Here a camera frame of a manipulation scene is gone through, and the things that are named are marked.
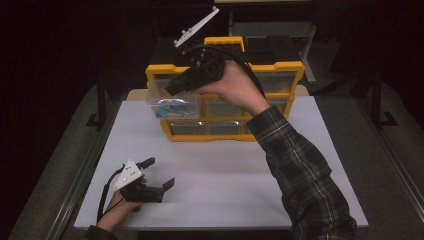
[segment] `white tabletop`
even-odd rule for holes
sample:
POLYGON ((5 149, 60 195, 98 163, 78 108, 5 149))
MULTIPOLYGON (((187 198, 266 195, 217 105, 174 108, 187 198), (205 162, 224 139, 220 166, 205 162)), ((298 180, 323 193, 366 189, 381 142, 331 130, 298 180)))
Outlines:
MULTIPOLYGON (((289 121, 326 157, 358 226, 368 222, 353 192, 313 97, 297 97, 289 121)), ((129 159, 155 157, 146 170, 149 186, 175 177, 162 203, 149 203, 133 213, 124 229, 209 230, 286 229, 291 221, 281 192, 271 176, 265 153, 256 142, 171 142, 144 101, 122 103, 87 191, 75 227, 96 223, 103 186, 129 159)), ((111 197, 111 184, 107 202, 111 197)))

